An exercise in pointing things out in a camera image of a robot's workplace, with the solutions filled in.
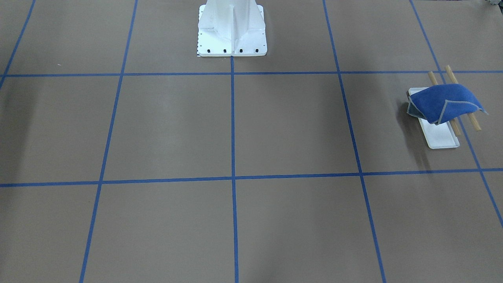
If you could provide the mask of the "blue and grey towel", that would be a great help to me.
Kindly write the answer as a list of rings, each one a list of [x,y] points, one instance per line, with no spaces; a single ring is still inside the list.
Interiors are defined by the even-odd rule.
[[[429,124],[443,124],[477,111],[487,114],[474,93],[461,84],[434,85],[408,97],[407,114]]]

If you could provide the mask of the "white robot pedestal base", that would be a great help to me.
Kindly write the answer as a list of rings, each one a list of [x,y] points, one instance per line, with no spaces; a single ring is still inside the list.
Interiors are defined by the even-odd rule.
[[[255,0],[207,0],[198,14],[201,57],[266,56],[264,7]]]

